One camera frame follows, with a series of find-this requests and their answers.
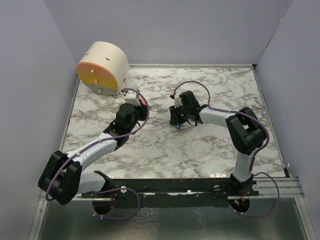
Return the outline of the pink strap keyring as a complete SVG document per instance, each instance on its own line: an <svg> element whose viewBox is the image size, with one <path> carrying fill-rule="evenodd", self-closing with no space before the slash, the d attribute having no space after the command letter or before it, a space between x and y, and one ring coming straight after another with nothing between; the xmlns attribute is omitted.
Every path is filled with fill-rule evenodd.
<svg viewBox="0 0 320 240"><path fill-rule="evenodd" d="M141 96L139 97L139 102L140 102L141 106L147 106L148 105L147 101L144 98L142 98Z"/></svg>

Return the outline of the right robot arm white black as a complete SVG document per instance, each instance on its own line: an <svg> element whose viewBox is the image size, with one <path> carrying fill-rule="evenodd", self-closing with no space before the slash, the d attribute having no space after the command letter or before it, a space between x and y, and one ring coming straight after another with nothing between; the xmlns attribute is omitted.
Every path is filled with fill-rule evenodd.
<svg viewBox="0 0 320 240"><path fill-rule="evenodd" d="M170 98L174 105L169 107L170 125L184 123L212 124L228 129L233 146L237 150L235 167L230 175L230 191L240 196L247 191L253 180L252 168L256 153L268 140L268 131L258 121L249 107L239 111L217 110L209 105L200 105L190 90L179 95L173 93Z"/></svg>

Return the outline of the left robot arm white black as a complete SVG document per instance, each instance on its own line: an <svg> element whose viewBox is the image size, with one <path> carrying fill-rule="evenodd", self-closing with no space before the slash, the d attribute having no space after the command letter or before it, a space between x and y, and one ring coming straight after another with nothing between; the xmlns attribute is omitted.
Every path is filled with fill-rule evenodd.
<svg viewBox="0 0 320 240"><path fill-rule="evenodd" d="M150 107L142 100L138 105L124 103L115 120L95 140L68 153L60 150L52 153L38 181L38 187L45 192L45 200L55 200L61 205L69 203L80 193L83 170L121 148L129 136L147 123L149 114Z"/></svg>

